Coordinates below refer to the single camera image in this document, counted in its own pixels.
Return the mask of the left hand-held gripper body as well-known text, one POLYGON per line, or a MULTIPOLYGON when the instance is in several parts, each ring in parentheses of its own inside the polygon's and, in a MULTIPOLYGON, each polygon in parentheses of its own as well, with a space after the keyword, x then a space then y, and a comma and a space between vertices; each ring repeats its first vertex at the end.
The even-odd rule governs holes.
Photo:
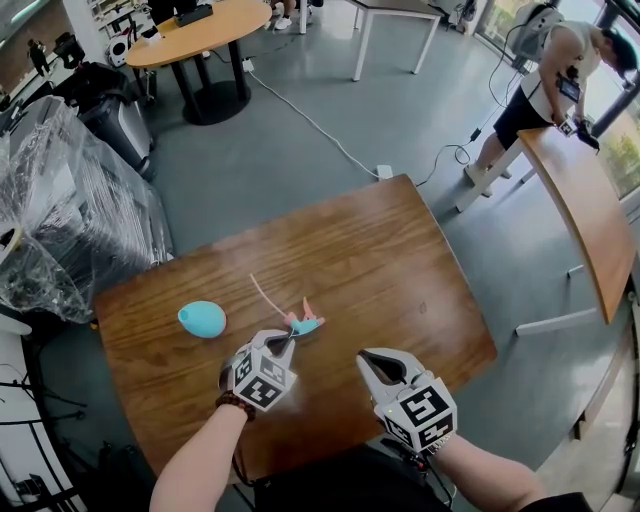
POLYGON ((231 391, 259 411, 268 411, 293 387, 295 374, 272 358, 272 351, 241 347, 223 363, 218 380, 221 391, 231 391))

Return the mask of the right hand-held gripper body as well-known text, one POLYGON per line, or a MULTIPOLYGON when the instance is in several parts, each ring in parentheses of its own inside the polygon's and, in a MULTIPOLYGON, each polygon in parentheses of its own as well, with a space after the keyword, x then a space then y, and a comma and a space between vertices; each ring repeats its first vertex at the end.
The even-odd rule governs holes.
POLYGON ((423 453, 443 435, 456 432, 456 404, 441 378, 420 375, 374 413, 387 434, 413 453, 423 453))

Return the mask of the light blue egg-shaped object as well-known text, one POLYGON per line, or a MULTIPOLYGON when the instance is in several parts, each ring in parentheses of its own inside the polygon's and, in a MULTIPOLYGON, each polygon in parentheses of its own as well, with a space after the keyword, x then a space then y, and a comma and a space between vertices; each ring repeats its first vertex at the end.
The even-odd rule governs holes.
POLYGON ((187 332, 203 339, 220 336, 227 324, 224 310, 211 301, 188 303, 178 311, 177 318, 187 332))

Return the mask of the person's right forearm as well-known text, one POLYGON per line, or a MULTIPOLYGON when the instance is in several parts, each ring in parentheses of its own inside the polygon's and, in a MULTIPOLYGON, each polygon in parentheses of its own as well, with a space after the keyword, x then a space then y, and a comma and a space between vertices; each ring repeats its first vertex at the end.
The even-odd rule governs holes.
POLYGON ((537 475, 452 435, 434 456, 459 492, 482 512, 519 512, 547 496, 537 475))

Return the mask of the person's left forearm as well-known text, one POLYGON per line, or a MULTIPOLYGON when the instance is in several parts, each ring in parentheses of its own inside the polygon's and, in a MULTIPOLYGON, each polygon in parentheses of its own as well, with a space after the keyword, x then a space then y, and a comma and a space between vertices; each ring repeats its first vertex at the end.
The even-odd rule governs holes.
POLYGON ((238 406, 218 407, 162 470, 149 512, 215 512, 247 420, 238 406))

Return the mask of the plastic-wrapped machine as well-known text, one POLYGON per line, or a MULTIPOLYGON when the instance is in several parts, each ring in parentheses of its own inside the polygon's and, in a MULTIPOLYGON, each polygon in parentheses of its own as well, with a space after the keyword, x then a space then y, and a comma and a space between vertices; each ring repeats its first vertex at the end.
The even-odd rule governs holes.
POLYGON ((0 136, 0 304, 86 323, 96 295, 172 259, 155 189, 58 97, 0 136))

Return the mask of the curved wooden table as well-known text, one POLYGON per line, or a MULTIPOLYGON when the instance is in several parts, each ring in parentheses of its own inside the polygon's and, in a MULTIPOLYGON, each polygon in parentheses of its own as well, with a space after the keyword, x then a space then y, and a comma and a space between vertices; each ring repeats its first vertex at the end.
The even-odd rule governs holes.
POLYGON ((585 270, 590 276, 597 306, 515 328, 519 336, 537 335, 601 319, 611 324, 626 296, 634 268, 640 265, 637 244, 620 201, 596 153, 575 136, 555 127, 523 130, 496 164, 456 202, 460 212, 519 155, 531 164, 530 177, 540 178, 580 249, 583 262, 567 272, 585 270))

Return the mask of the grey wheeled machine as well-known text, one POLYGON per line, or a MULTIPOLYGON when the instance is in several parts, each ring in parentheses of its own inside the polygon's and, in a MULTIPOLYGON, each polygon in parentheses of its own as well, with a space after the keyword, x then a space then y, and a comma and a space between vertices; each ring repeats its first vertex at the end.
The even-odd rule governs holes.
POLYGON ((138 174, 150 173, 154 140, 137 95, 126 75, 100 63, 88 63, 58 87, 57 94, 77 116, 138 174))

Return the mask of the round wooden table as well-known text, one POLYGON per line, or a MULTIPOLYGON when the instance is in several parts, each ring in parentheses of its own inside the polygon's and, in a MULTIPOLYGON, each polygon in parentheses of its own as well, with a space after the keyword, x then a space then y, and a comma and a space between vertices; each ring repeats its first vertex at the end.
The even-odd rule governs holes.
POLYGON ((221 0, 213 4, 211 15, 184 27, 174 20, 161 23, 160 37, 139 39, 126 63, 133 69, 170 66, 184 99, 185 120, 198 126, 221 123, 241 112, 251 99, 240 40, 270 17, 271 9, 262 0, 221 0), (228 48, 234 79, 212 82, 202 53, 222 46, 228 48))

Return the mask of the small white robot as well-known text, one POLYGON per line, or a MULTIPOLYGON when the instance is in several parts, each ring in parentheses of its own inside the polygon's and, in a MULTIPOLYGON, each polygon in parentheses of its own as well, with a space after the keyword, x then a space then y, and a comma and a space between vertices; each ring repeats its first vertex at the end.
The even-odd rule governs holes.
POLYGON ((130 43, 127 37, 112 38, 106 49, 106 59, 108 63, 114 68, 124 66, 129 49, 130 43))

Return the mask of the flat black box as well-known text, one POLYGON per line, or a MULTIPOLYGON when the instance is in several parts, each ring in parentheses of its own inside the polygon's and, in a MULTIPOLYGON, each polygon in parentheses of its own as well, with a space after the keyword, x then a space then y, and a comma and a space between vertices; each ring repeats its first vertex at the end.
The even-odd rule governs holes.
POLYGON ((173 19, 177 27, 185 27, 189 24, 205 19, 213 14, 211 4, 196 5, 190 10, 182 10, 176 12, 173 19))

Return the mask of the black office chair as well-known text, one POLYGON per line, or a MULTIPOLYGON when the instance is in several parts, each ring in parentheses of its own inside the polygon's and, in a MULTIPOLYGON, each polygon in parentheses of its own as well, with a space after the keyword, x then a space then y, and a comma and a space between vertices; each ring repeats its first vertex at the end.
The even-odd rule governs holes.
POLYGON ((85 52, 76 36, 69 32, 62 33, 55 40, 54 53, 62 60, 63 66, 69 70, 77 69, 85 58, 85 52))

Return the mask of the white rectangular table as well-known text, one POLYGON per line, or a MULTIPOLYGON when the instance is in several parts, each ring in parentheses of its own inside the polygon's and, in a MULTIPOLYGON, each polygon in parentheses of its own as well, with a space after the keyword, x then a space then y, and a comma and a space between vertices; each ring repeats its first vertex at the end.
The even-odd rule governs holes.
POLYGON ((416 64, 411 73, 417 75, 423 65, 426 54, 436 34, 436 30, 443 17, 443 14, 428 4, 427 0, 346 0, 358 11, 362 12, 361 34, 356 59, 356 65, 352 76, 353 82, 358 82, 361 77, 362 68, 368 49, 369 38, 373 21, 376 16, 394 16, 428 20, 431 22, 430 28, 418 54, 416 64))

